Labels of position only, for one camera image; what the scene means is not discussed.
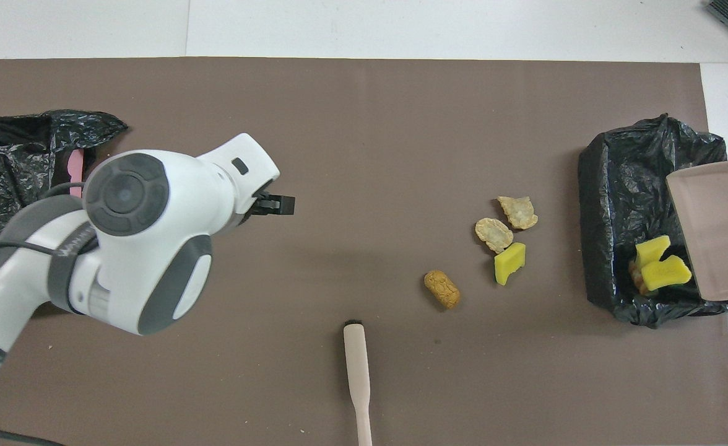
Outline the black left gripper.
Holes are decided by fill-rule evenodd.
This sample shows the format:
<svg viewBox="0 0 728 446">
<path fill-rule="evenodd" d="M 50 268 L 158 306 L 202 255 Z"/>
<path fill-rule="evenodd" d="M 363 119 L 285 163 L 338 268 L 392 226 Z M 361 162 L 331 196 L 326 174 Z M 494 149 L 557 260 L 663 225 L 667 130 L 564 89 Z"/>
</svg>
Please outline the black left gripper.
<svg viewBox="0 0 728 446">
<path fill-rule="evenodd" d="M 293 196 L 262 193 L 262 195 L 259 195 L 254 200 L 253 206 L 245 212 L 240 220 L 240 225 L 243 225 L 252 216 L 265 216 L 270 214 L 294 215 L 295 198 Z"/>
</svg>

